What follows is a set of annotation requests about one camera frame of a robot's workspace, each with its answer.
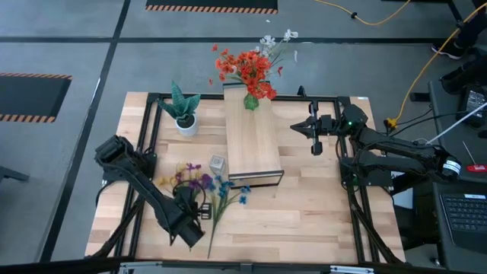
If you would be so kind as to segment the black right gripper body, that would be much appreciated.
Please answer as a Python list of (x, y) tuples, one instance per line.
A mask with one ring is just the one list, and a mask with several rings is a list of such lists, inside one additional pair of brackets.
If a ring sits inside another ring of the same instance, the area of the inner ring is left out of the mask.
[(341, 135), (342, 119), (333, 119), (330, 115), (322, 115), (318, 119), (317, 129), (319, 135)]

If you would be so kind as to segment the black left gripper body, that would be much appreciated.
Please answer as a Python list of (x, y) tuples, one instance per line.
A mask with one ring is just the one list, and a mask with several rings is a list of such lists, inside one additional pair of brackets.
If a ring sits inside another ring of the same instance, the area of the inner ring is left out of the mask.
[(179, 185), (173, 189), (173, 196), (178, 206), (199, 225), (199, 205), (194, 193), (194, 189), (189, 186)]

